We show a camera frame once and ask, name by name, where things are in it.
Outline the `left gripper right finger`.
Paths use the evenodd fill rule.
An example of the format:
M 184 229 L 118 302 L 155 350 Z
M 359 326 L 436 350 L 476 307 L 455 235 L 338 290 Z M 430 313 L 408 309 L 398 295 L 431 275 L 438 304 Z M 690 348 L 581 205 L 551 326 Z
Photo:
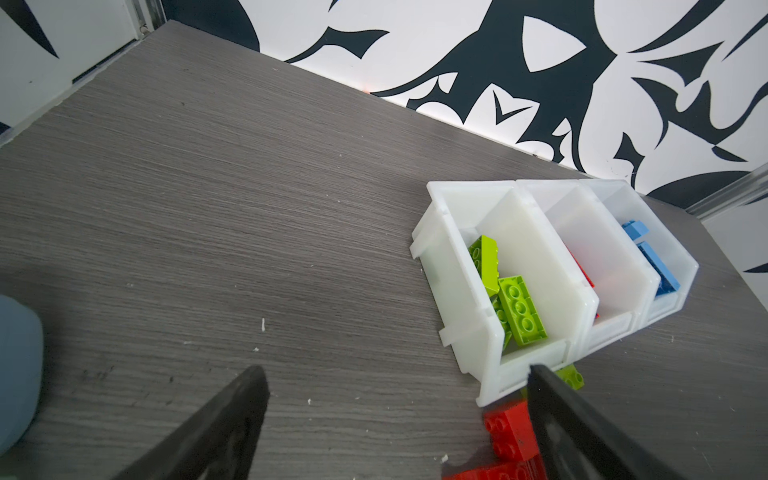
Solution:
M 547 366 L 528 376 L 528 410 L 550 479 L 681 479 Z

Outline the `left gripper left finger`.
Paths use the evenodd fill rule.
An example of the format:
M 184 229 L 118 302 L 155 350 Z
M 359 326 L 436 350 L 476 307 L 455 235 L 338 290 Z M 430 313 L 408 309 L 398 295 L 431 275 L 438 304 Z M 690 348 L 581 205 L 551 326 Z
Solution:
M 269 402 L 265 371 L 253 365 L 117 479 L 246 479 Z

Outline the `red arch lego piece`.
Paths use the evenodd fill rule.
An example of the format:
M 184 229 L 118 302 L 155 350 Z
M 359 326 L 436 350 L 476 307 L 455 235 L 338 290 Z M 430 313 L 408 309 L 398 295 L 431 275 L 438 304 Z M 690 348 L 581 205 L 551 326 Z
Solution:
M 540 456 L 527 461 L 505 461 L 444 476 L 443 480 L 547 480 Z

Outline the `red lego brick pair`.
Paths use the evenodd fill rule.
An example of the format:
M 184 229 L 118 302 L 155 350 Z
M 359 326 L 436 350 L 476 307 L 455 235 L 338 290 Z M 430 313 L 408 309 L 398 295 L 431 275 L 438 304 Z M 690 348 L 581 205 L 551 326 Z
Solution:
M 572 256 L 573 260 L 576 262 L 577 266 L 579 267 L 579 269 L 580 269 L 580 271 L 581 271 L 582 275 L 584 276 L 584 278 L 586 279 L 587 283 L 588 283 L 588 284 L 590 285 L 590 287 L 591 287 L 591 288 L 594 290 L 594 288 L 595 288 L 595 284 L 594 284 L 594 282 L 593 282 L 593 281 L 592 281 L 592 279 L 589 277 L 589 275 L 587 274 L 586 270 L 585 270 L 585 269 L 582 267 L 582 265 L 579 263 L 578 259 L 577 259 L 577 258 L 576 258 L 576 257 L 573 255 L 573 253 L 570 251 L 570 249 L 569 249 L 568 251 L 569 251 L 569 253 L 571 254 L 571 256 Z M 596 314 L 595 314 L 595 320 L 598 320 L 599 318 L 600 318 L 600 313 L 599 313 L 599 311 L 596 311 Z

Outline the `blue lego brick cluster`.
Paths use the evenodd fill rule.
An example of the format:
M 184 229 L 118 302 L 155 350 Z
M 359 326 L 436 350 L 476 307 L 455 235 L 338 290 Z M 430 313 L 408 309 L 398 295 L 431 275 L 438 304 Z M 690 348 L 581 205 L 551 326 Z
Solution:
M 649 262 L 649 264 L 660 276 L 660 283 L 656 291 L 656 296 L 659 297 L 669 293 L 677 292 L 680 288 L 679 281 L 672 274 L 671 270 L 666 266 L 666 264 L 662 261 L 659 255 L 651 247 L 651 245 L 646 241 L 642 241 L 637 243 L 637 247 Z

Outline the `blue lego brick bottom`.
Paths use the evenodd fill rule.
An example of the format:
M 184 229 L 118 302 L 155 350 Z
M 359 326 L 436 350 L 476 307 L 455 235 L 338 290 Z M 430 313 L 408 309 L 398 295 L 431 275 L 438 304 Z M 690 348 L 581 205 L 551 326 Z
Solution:
M 648 227 L 642 221 L 638 220 L 628 221 L 622 225 L 622 228 L 633 242 L 640 241 L 649 233 Z

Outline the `green lego brick cluster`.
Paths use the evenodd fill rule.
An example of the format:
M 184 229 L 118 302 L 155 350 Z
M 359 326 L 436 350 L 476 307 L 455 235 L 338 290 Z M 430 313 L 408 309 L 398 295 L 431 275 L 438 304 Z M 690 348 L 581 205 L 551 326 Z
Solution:
M 503 339 L 503 348 L 502 351 L 506 351 L 510 341 L 513 339 L 513 334 L 511 331 L 511 327 L 508 322 L 508 318 L 506 315 L 506 312 L 503 308 L 502 301 L 500 299 L 499 295 L 494 295 L 490 298 L 492 307 L 494 309 L 495 315 L 502 326 L 503 332 L 504 332 L 504 339 Z

